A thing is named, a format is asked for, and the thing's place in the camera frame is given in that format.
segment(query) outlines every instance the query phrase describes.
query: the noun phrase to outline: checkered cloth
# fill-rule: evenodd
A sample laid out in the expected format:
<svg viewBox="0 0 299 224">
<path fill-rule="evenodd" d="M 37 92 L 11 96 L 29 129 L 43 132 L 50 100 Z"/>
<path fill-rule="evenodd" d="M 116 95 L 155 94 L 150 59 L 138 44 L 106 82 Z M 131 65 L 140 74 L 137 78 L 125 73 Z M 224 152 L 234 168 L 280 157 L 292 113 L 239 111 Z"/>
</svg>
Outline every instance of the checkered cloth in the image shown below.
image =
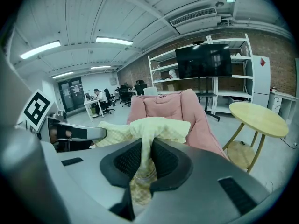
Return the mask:
<svg viewBox="0 0 299 224">
<path fill-rule="evenodd" d="M 163 117 L 148 117 L 121 126 L 100 122 L 99 127 L 107 129 L 107 137 L 93 141 L 98 147 L 142 138 L 141 163 L 130 182 L 130 189 L 132 202 L 146 205 L 151 200 L 150 184 L 157 180 L 155 165 L 150 157 L 150 146 L 154 138 L 185 143 L 190 123 Z"/>
</svg>

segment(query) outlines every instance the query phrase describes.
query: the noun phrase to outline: white drawer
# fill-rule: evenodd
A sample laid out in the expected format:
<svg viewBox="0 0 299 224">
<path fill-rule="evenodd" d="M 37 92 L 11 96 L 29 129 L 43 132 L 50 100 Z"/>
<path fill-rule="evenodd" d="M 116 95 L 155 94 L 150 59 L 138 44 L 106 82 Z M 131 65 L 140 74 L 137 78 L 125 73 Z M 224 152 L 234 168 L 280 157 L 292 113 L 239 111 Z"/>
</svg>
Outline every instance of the white drawer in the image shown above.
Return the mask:
<svg viewBox="0 0 299 224">
<path fill-rule="evenodd" d="M 275 113 L 278 113 L 279 109 L 280 109 L 280 105 L 274 105 L 274 106 L 272 106 L 272 111 L 275 112 Z"/>
<path fill-rule="evenodd" d="M 281 105 L 281 100 L 282 100 L 282 98 L 275 97 L 273 104 L 274 105 Z"/>
</svg>

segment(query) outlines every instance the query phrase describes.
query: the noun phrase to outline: black and white square tag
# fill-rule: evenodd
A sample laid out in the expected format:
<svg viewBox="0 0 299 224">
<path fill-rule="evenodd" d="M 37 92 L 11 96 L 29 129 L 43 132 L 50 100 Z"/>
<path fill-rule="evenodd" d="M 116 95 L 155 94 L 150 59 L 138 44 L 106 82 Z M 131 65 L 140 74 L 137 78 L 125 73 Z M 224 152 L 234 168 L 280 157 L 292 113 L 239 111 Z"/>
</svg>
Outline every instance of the black and white square tag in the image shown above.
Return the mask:
<svg viewBox="0 0 299 224">
<path fill-rule="evenodd" d="M 36 131 L 39 130 L 52 104 L 53 102 L 49 101 L 45 94 L 40 90 L 36 90 L 26 103 L 23 114 L 25 115 L 27 122 Z"/>
</svg>

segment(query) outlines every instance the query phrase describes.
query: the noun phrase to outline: glass door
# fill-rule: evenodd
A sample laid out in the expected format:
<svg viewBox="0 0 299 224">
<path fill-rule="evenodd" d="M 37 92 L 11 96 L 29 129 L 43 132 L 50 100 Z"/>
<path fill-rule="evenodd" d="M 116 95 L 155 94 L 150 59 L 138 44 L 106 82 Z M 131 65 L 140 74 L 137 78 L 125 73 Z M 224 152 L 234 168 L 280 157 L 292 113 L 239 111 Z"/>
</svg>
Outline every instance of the glass door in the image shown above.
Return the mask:
<svg viewBox="0 0 299 224">
<path fill-rule="evenodd" d="M 84 107 L 84 92 L 80 77 L 65 80 L 58 85 L 66 112 Z"/>
</svg>

